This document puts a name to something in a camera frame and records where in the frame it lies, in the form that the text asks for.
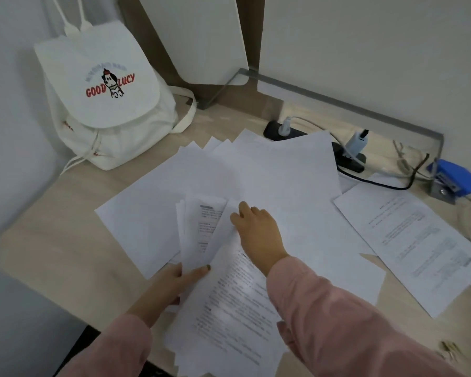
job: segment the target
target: cartoon dog logo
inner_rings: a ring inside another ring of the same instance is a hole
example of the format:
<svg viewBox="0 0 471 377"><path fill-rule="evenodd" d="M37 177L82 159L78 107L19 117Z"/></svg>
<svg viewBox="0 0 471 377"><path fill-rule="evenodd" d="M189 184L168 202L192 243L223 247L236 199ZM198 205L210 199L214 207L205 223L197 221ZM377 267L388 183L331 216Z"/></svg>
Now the cartoon dog logo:
<svg viewBox="0 0 471 377"><path fill-rule="evenodd" d="M119 80L115 74L111 73L107 69L103 69L103 75L101 78L103 78L103 82L105 82L105 85L110 90L110 95L112 98L118 98L119 96L124 95L124 92L119 86Z"/></svg>

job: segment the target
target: white backpack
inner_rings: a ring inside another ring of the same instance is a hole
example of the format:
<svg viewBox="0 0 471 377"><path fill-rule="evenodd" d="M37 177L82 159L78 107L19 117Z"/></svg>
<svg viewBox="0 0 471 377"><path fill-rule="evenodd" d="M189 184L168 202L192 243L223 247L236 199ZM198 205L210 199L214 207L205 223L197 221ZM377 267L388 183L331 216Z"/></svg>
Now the white backpack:
<svg viewBox="0 0 471 377"><path fill-rule="evenodd" d="M113 169L190 125L197 106L193 93L168 87L121 22L92 26L77 0L78 30L53 1L66 36L35 45L35 52L56 131L76 154L63 172L84 160ZM172 93L193 99L179 122Z"/></svg>

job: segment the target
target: pink jacket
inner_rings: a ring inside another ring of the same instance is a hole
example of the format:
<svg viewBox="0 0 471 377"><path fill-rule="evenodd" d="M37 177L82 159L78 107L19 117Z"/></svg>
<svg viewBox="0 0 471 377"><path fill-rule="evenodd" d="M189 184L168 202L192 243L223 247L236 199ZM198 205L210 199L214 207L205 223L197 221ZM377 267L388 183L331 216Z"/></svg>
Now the pink jacket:
<svg viewBox="0 0 471 377"><path fill-rule="evenodd" d="M284 342L315 376L461 376L371 304L332 286L296 258L274 265L267 291L283 319L277 326ZM139 318L122 315L59 376L138 376L151 341Z"/></svg>

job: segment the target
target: right hand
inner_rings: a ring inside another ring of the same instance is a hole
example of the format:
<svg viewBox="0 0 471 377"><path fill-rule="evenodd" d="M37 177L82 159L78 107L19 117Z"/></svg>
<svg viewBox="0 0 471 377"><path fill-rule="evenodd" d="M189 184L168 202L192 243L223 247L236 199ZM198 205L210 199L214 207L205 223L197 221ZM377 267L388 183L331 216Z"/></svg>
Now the right hand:
<svg viewBox="0 0 471 377"><path fill-rule="evenodd" d="M231 221L240 235L240 244L251 261L267 276L272 266L288 257L276 221L266 210L239 204L239 214L232 213Z"/></svg>

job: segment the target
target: left hand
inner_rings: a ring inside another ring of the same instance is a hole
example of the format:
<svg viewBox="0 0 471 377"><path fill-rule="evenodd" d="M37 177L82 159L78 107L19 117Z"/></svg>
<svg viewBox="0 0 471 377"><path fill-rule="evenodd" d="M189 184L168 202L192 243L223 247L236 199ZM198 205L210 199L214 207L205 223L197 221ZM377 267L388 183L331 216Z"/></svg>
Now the left hand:
<svg viewBox="0 0 471 377"><path fill-rule="evenodd" d="M136 315L151 327L166 307L171 304L189 285L203 278L211 266L196 268L186 275L181 273L181 263L168 265L157 273L151 286L134 303L127 313Z"/></svg>

